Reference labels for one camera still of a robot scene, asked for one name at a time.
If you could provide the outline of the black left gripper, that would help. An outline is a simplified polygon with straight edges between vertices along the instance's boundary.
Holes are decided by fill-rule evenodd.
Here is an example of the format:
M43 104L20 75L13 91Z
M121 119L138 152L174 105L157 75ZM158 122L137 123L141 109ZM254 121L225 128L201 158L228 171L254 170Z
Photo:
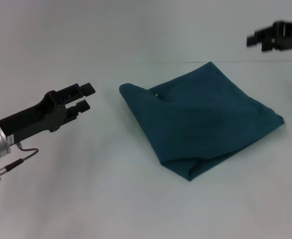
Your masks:
M66 109L65 105L96 91L90 83L74 84L60 91L50 91L40 103L0 120L6 137L13 136L13 143L21 142L42 131L54 132L62 125L76 119L79 113L90 109L86 100Z

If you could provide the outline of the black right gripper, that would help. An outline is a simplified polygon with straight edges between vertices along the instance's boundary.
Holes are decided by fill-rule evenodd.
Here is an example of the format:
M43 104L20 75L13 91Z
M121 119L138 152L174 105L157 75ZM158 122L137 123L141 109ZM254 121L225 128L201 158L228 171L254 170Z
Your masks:
M262 45L262 52L292 50L292 22L276 21L247 36L247 47L258 44Z

